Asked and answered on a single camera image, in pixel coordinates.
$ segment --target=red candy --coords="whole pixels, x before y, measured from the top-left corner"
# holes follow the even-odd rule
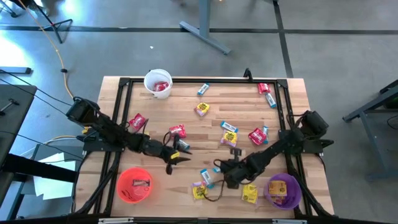
[[[260,129],[256,128],[249,134],[249,138],[259,146],[267,139],[267,136]]]
[[[170,133],[172,134],[172,136],[175,136],[176,134],[178,134],[180,136],[180,138],[185,138],[187,137],[187,133],[185,132],[185,127],[183,124],[174,126],[169,128]]]
[[[145,123],[145,117],[143,117],[141,114],[137,114],[134,119],[132,119],[131,121],[129,121],[130,125],[132,128],[134,128],[135,130],[139,130]]]
[[[169,84],[167,82],[157,82],[155,83],[154,91],[163,91],[167,87],[169,87]]]
[[[257,86],[259,88],[259,93],[260,94],[270,93],[271,92],[271,88],[269,88],[269,85],[266,84],[266,83],[258,83]]]

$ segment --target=purple plastic bowl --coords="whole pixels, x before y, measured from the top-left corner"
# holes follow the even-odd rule
[[[287,196],[282,205],[278,205],[271,200],[271,196],[269,195],[268,185],[269,182],[272,180],[283,180],[284,182],[286,182]],[[282,210],[291,210],[295,208],[297,205],[299,205],[302,195],[301,188],[299,183],[293,176],[284,173],[276,174],[269,179],[269,182],[264,187],[264,196],[268,201],[270,201],[270,203],[273,206]]]

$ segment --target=floor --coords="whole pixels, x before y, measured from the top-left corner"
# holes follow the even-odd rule
[[[178,29],[180,21],[198,25],[196,0],[185,0],[184,6],[178,0],[42,1],[54,22],[73,19],[72,32],[62,32],[65,43],[57,46],[70,71],[71,91],[93,101],[105,75],[145,75],[153,68],[175,76],[240,77],[249,67],[256,77],[304,78],[312,109],[330,125],[325,138],[335,140],[324,157],[335,213],[397,223],[397,181],[365,181],[378,163],[361,122],[346,124],[341,117],[398,77],[398,1],[280,0],[274,6],[272,0],[214,0],[211,35],[233,50],[228,56]],[[12,8],[21,14],[16,19],[0,12],[0,25],[8,25],[0,26],[0,63],[32,67],[32,75],[21,77],[70,100],[50,43],[43,33],[27,31],[36,24],[26,12]],[[100,27],[113,29],[101,32]],[[117,27],[128,29],[120,32]],[[79,133],[79,126],[35,100],[19,134],[47,141]],[[33,146],[17,138],[12,153],[23,154]],[[7,198],[9,202],[12,190]],[[20,213],[32,217],[37,211],[29,205]],[[5,210],[3,205],[0,218]]]

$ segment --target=white cup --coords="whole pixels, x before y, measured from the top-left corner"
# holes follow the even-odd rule
[[[169,86],[163,91],[154,91],[155,83],[167,82]],[[166,99],[172,91],[173,80],[171,75],[163,69],[153,69],[144,78],[145,88],[158,99]]]

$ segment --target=wooden table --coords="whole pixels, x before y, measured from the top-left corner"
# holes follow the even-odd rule
[[[98,104],[102,113],[111,116],[116,99],[119,77],[104,77]],[[288,79],[290,99],[294,114],[301,114],[310,109],[304,80]],[[256,146],[248,134],[263,125],[269,127],[269,144],[277,141],[280,129],[276,109],[271,109],[264,97],[257,91],[256,84],[214,83],[204,94],[197,97],[201,87],[198,83],[174,83],[172,92],[166,100],[157,100],[148,93],[141,83],[135,83],[132,89],[128,121],[137,113],[149,118],[146,131],[153,139],[162,141],[168,128],[184,124],[187,137],[185,142],[191,145],[193,155],[183,155],[191,161],[174,166],[172,175],[165,173],[166,164],[162,159],[136,154],[126,150],[122,154],[118,175],[131,167],[139,166],[148,170],[154,179],[151,195],[141,203],[132,205],[123,202],[117,194],[114,196],[111,215],[113,217],[219,217],[219,218],[293,218],[293,211],[274,208],[263,196],[264,186],[271,176],[287,172],[283,155],[272,160],[266,170],[255,181],[259,188],[257,205],[241,200],[239,190],[224,188],[223,197],[218,202],[193,199],[191,184],[201,181],[200,171],[214,167],[214,159],[229,159],[229,146],[220,144],[223,130],[222,120],[239,128],[237,147],[243,150],[242,156],[260,151],[267,145]],[[282,106],[285,110],[284,93],[281,93]],[[126,92],[121,105],[124,105]],[[210,104],[210,110],[204,117],[199,117],[194,107],[200,102]],[[120,109],[118,122],[121,122]],[[103,163],[103,152],[94,152],[83,164],[77,184],[76,209],[79,209],[98,185]],[[326,211],[333,213],[325,171],[319,158],[312,154],[302,155],[308,188]],[[209,190],[209,196],[216,197],[220,186]],[[101,210],[104,209],[108,187],[105,188]]]

